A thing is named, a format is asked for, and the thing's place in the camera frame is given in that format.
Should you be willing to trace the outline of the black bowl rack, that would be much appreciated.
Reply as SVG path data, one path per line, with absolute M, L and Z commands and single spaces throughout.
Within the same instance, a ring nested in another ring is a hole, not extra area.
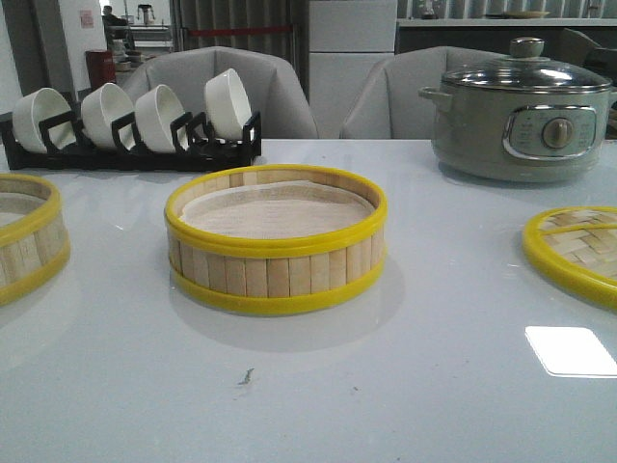
M 66 111 L 39 124 L 42 153 L 29 152 L 15 138 L 10 113 L 1 116 L 1 137 L 9 168 L 47 170 L 178 171 L 210 173 L 246 167 L 261 155 L 261 117 L 254 113 L 236 142 L 218 139 L 204 113 L 187 112 L 171 122 L 173 151 L 157 153 L 145 145 L 130 113 L 111 124 L 114 148 L 96 147 L 84 123 Z

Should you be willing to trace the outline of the bamboo steamer drawer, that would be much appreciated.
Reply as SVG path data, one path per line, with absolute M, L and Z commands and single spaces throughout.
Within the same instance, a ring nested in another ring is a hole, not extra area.
M 198 230 L 180 219 L 182 208 L 203 195 L 290 180 L 357 193 L 374 211 L 342 230 L 285 239 L 229 237 Z M 169 197 L 169 262 L 175 282 L 209 305 L 264 315 L 316 311 L 356 297 L 380 277 L 387 215 L 384 191 L 347 171 L 294 164 L 231 169 L 198 177 Z
M 67 263 L 70 242 L 62 199 L 49 180 L 1 176 L 1 303 L 42 286 Z

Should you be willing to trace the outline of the white steamer liner cloth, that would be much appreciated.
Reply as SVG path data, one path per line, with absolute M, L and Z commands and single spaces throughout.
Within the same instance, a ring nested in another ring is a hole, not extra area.
M 309 180 L 233 187 L 203 195 L 180 219 L 198 230 L 229 237 L 285 239 L 335 232 L 374 211 L 357 193 Z

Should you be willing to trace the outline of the glass pot lid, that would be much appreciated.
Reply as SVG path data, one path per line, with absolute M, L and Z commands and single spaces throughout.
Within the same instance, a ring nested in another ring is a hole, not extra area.
M 509 55 L 464 65 L 445 72 L 445 84 L 476 89 L 532 93 L 597 93 L 610 90 L 612 81 L 596 72 L 542 55 L 542 39 L 512 39 Z

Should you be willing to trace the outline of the white bowl right end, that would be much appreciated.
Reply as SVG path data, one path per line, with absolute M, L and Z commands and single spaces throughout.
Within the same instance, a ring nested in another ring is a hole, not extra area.
M 206 115 L 215 134 L 228 141 L 239 141 L 244 125 L 252 116 L 244 84 L 234 68 L 209 79 L 204 86 Z

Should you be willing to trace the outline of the white bowl far left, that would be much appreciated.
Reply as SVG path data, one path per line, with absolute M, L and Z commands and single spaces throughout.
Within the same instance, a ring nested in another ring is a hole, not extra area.
M 70 110 L 65 98 L 55 89 L 41 88 L 20 99 L 13 109 L 13 134 L 29 152 L 46 153 L 40 122 Z

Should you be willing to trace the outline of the red barrier belt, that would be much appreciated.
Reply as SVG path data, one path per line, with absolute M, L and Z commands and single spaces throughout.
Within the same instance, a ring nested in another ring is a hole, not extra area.
M 292 33 L 294 30 L 292 25 L 283 26 L 265 26 L 265 27 L 248 27 L 248 28 L 230 28 L 230 29 L 186 29 L 185 32 L 189 37 L 201 38 L 217 38 L 217 37 L 241 37 L 241 36 L 261 36 L 273 34 Z

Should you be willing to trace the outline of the green electric cooking pot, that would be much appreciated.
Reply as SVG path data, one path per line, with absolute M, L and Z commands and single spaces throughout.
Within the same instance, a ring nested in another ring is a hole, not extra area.
M 599 161 L 612 88 L 597 92 L 516 92 L 442 84 L 419 95 L 436 107 L 433 151 L 477 177 L 557 182 Z

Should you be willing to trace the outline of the dark counter with shelf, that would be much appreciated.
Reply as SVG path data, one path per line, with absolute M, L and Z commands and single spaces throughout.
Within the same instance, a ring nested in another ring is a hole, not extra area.
M 560 34 L 566 28 L 578 30 L 602 45 L 616 44 L 614 18 L 400 19 L 394 50 L 400 54 L 436 46 L 456 46 L 505 53 L 510 40 L 535 37 L 544 40 L 546 55 L 557 58 Z

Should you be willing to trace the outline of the grey chair right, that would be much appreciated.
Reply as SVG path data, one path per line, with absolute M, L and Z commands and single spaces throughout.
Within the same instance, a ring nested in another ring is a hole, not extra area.
M 435 105 L 418 95 L 450 70 L 500 58 L 500 53 L 454 46 L 414 50 L 372 67 L 345 117 L 341 139 L 422 140 L 432 137 Z

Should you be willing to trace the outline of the grey chair left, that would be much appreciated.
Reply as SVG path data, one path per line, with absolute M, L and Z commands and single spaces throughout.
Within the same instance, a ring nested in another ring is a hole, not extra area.
M 204 86 L 233 68 L 266 139 L 316 139 L 318 129 L 298 76 L 286 60 L 248 50 L 211 46 L 174 52 L 141 64 L 121 83 L 133 100 L 160 84 L 169 86 L 185 110 L 205 110 Z

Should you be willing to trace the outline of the white bowl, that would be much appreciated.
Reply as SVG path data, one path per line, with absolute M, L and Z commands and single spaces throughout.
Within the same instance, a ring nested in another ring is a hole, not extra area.
M 141 138 L 149 150 L 175 152 L 171 124 L 186 114 L 185 108 L 167 85 L 160 84 L 135 102 L 135 119 Z
M 86 134 L 100 149 L 117 148 L 111 124 L 133 112 L 134 104 L 127 93 L 111 82 L 87 95 L 81 103 L 81 117 Z
M 13 134 L 29 152 L 46 153 L 40 122 L 70 110 L 65 98 L 55 89 L 41 88 L 20 99 L 13 109 Z

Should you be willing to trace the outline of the woven bamboo steamer lid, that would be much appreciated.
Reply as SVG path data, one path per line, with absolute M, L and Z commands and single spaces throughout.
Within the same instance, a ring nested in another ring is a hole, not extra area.
M 554 208 L 523 227 L 522 247 L 535 269 L 566 291 L 616 309 L 616 208 Z

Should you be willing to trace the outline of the grey chair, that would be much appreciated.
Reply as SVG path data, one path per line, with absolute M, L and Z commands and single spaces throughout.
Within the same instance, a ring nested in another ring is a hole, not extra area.
M 372 67 L 345 117 L 341 139 L 422 140 L 432 137 L 435 105 L 418 95 L 450 70 L 500 58 L 500 53 L 454 46 L 414 50 Z
M 204 86 L 233 68 L 266 139 L 316 139 L 318 129 L 298 76 L 286 60 L 248 50 L 211 46 L 174 52 L 141 64 L 121 83 L 133 100 L 160 84 L 169 86 L 185 110 L 205 110 Z

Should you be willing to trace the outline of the grey vertical curtain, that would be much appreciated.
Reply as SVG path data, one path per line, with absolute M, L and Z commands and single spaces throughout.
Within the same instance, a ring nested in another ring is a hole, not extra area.
M 244 49 L 285 59 L 304 89 L 309 84 L 309 3 L 289 0 L 172 1 L 175 48 Z M 292 25 L 292 33 L 261 36 L 189 37 L 186 29 L 230 29 Z

